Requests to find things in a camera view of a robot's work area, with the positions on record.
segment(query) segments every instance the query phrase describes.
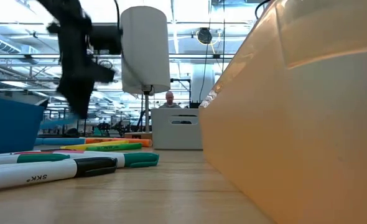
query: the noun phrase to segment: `wooden table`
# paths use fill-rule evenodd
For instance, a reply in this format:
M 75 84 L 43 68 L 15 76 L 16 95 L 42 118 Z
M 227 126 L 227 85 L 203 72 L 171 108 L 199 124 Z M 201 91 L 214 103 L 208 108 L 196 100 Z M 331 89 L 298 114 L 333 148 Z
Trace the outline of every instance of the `wooden table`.
M 202 151 L 156 153 L 157 167 L 0 191 L 0 224 L 274 223 Z

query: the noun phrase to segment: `yellow highlighter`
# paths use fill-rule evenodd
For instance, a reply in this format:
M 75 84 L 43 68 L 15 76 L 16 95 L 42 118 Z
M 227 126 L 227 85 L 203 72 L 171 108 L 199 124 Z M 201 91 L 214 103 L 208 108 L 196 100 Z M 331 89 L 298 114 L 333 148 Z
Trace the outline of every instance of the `yellow highlighter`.
M 81 145 L 73 145 L 73 146 L 60 146 L 61 149 L 72 149 L 72 150 L 83 150 L 85 151 L 88 147 L 94 146 L 117 146 L 120 144 L 127 144 L 128 140 L 119 140 L 119 141 L 108 141 L 108 142 L 98 142 L 91 144 L 81 144 Z

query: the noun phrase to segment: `person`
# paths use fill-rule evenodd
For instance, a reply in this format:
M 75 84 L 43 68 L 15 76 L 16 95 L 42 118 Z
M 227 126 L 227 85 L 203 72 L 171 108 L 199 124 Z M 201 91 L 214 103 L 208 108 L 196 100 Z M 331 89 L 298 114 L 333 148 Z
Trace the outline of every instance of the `person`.
M 168 91 L 165 94 L 165 100 L 167 100 L 167 102 L 165 102 L 159 108 L 175 108 L 175 109 L 181 108 L 178 104 L 174 103 L 174 94 L 171 91 Z

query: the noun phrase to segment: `black marker cap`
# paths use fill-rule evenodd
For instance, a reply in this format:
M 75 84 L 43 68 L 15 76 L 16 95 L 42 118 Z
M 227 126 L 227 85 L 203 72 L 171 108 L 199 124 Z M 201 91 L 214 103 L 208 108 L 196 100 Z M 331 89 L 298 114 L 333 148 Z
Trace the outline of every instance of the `black marker cap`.
M 74 159 L 74 161 L 77 163 L 77 172 L 74 177 L 111 174 L 117 169 L 117 159 L 110 157 L 81 158 Z

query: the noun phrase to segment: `blue bin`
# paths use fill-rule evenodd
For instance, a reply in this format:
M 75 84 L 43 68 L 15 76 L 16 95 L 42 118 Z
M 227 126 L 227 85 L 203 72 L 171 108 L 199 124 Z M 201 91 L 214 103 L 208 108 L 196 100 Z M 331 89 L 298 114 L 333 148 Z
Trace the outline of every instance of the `blue bin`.
M 33 150 L 44 107 L 0 99 L 0 153 Z

